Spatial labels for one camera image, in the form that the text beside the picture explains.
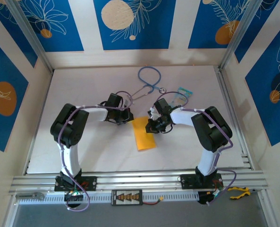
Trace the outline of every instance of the beige circle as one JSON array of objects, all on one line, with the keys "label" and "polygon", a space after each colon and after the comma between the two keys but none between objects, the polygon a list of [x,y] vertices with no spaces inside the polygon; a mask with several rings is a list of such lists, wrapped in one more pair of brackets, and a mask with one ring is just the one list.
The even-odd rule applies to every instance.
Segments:
[{"label": "beige circle", "polygon": [[134,21],[132,9],[122,0],[111,0],[102,9],[101,16],[106,27],[121,30]]},{"label": "beige circle", "polygon": [[130,40],[135,40],[136,37],[135,37],[134,35],[131,35],[131,36],[129,37],[129,39],[130,39]]},{"label": "beige circle", "polygon": [[5,0],[0,0],[0,3],[3,5],[6,5],[6,1]]},{"label": "beige circle", "polygon": [[213,0],[202,0],[203,4],[207,5],[210,4]]}]

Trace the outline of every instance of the stethoscope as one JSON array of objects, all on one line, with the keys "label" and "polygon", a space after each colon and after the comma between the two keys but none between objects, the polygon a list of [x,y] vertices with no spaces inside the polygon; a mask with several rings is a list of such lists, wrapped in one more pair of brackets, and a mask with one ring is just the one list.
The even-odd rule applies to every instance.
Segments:
[{"label": "stethoscope", "polygon": [[[145,80],[143,80],[143,79],[141,78],[141,74],[140,74],[141,71],[142,71],[143,69],[153,69],[153,70],[157,71],[158,74],[159,74],[159,79],[158,79],[158,81],[155,82],[154,84],[150,84],[150,83],[146,82]],[[144,66],[144,67],[140,68],[140,70],[139,70],[139,72],[138,72],[138,78],[139,78],[140,81],[142,81],[143,83],[145,83],[145,85],[144,85],[141,89],[139,89],[138,91],[136,91],[132,96],[134,96],[135,94],[137,94],[138,92],[140,92],[140,91],[141,91],[142,89],[144,89],[145,87],[149,87],[149,88],[150,88],[150,91],[147,92],[147,93],[145,93],[144,95],[141,95],[141,96],[137,97],[137,98],[133,98],[133,100],[137,100],[137,99],[139,99],[139,98],[142,98],[142,97],[144,97],[144,96],[146,96],[146,95],[152,93],[152,92],[154,91],[154,89],[158,89],[159,92],[160,92],[161,94],[166,93],[166,88],[164,88],[164,87],[157,87],[157,86],[156,86],[156,85],[160,82],[160,80],[161,80],[161,73],[160,73],[160,71],[158,71],[155,67],[152,67],[152,66]]]}]

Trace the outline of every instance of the orange circle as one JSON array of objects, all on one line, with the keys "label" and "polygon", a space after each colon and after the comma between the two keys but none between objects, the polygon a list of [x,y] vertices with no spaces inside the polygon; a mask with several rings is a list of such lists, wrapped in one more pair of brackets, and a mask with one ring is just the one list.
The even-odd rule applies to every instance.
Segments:
[{"label": "orange circle", "polygon": [[16,103],[17,96],[14,87],[8,82],[0,82],[0,114],[6,117],[11,116],[15,111]]},{"label": "orange circle", "polygon": [[41,34],[44,38],[47,38],[47,39],[51,38],[51,32],[50,32],[50,30],[42,29],[42,30],[40,31],[40,34]]},{"label": "orange circle", "polygon": [[273,90],[270,93],[270,100],[271,102],[273,102],[274,104],[278,103],[278,101],[280,100],[280,93],[277,90]]},{"label": "orange circle", "polygon": [[215,35],[215,41],[220,45],[229,44],[238,24],[238,20],[233,20],[229,24],[220,27]]}]

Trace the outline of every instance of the circuit board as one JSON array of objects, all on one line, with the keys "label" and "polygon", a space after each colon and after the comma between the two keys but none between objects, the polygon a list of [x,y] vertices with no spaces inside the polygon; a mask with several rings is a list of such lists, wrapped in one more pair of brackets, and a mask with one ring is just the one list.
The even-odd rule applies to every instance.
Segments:
[{"label": "circuit board", "polygon": [[142,190],[112,190],[112,206],[143,205]]}]

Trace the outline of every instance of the red wire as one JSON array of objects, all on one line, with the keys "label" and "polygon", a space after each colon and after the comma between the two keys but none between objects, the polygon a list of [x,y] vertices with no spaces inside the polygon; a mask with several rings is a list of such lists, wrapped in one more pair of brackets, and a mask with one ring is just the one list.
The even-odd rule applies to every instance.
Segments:
[{"label": "red wire", "polygon": [[158,203],[159,202],[143,202],[143,204],[146,204],[146,205],[156,205]]}]

